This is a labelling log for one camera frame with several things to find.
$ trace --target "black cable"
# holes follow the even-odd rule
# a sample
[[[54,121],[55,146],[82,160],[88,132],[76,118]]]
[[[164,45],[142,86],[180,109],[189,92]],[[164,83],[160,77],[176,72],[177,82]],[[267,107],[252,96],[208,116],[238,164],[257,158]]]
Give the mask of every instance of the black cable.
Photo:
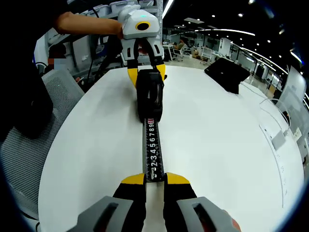
[[[35,226],[35,232],[38,232],[38,226],[39,226],[40,222],[38,222]]]
[[[95,13],[95,15],[97,16],[97,18],[99,18],[99,15],[97,13],[97,11],[91,6],[91,4],[89,2],[85,2],[84,0],[80,0],[85,4],[88,4],[90,6],[90,9]]]
[[[93,64],[93,59],[91,60],[90,68],[89,68],[89,71],[88,71],[87,84],[89,83],[89,76],[90,76],[90,73],[91,73],[92,64]]]
[[[45,63],[43,63],[43,62],[36,62],[35,65],[37,65],[37,64],[42,64],[42,65],[44,65],[45,67],[47,67],[47,64],[45,64]]]
[[[31,219],[31,220],[36,220],[36,221],[37,221],[36,218],[31,217],[30,215],[26,214],[25,212],[23,212],[23,211],[21,211],[21,210],[20,210],[20,213],[21,213],[22,215],[24,215],[26,218],[29,218],[29,219]]]
[[[99,15],[97,13],[97,11],[91,6],[91,4],[89,2],[85,2],[84,0],[80,0],[82,1],[83,3],[85,4],[88,4],[90,6],[90,8],[92,9],[92,11],[95,13],[95,15],[97,16],[97,18],[99,18]],[[90,73],[91,73],[91,69],[92,69],[92,64],[93,64],[93,58],[91,59],[91,64],[90,64],[90,68],[89,68],[89,71],[88,71],[88,76],[87,76],[87,84],[89,83],[89,76],[90,76]]]

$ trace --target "floor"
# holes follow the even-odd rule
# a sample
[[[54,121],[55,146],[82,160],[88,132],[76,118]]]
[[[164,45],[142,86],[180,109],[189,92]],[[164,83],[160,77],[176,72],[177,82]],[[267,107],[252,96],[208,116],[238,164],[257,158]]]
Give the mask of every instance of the floor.
[[[205,69],[210,66],[210,63],[202,62],[200,59],[196,58],[189,58],[188,56],[184,56],[182,61],[168,61],[164,62],[166,65],[172,66],[182,66],[188,68],[195,68],[195,69]],[[267,84],[259,81],[255,76],[249,76],[245,80],[246,83],[259,88],[268,98],[273,98],[274,95],[267,89]]]

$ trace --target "white table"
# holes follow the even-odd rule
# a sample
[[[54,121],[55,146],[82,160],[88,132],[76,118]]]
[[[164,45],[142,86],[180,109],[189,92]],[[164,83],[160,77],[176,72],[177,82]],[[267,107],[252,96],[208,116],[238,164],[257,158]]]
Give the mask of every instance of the white table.
[[[203,70],[167,66],[166,74],[159,123],[165,172],[186,177],[197,196],[229,212],[243,232],[273,231],[302,187],[295,142],[290,138],[280,151],[288,156],[289,178],[282,208],[278,168],[256,116],[262,98],[242,85],[238,96],[228,93]],[[51,146],[39,190],[42,231],[73,227],[122,179],[142,172],[141,153],[136,90],[126,68],[111,70],[74,107]],[[144,231],[165,230],[162,199],[162,185],[147,184]]]
[[[172,53],[170,52],[170,48],[171,48],[171,47],[174,47],[174,45],[172,45],[172,44],[164,44],[164,45],[162,45],[162,46],[168,48],[168,50],[169,50],[169,55],[170,55],[170,59],[173,60]]]

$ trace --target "gray mesh chair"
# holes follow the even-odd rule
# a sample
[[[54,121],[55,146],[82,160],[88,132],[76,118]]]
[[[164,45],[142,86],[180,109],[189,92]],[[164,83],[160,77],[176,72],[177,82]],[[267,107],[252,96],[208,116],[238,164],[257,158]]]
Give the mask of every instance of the gray mesh chair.
[[[52,142],[70,111],[84,95],[68,71],[52,70],[42,77],[53,101],[51,120],[37,139],[13,128],[2,145],[4,174],[19,208],[38,219],[38,194],[43,166]]]

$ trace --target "measuring tape blade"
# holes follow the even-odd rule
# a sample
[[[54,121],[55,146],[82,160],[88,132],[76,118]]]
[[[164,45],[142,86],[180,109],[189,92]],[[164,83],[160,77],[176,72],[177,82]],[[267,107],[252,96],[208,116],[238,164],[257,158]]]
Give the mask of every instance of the measuring tape blade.
[[[158,122],[153,118],[145,119],[143,130],[144,171],[146,179],[148,182],[164,181]]]

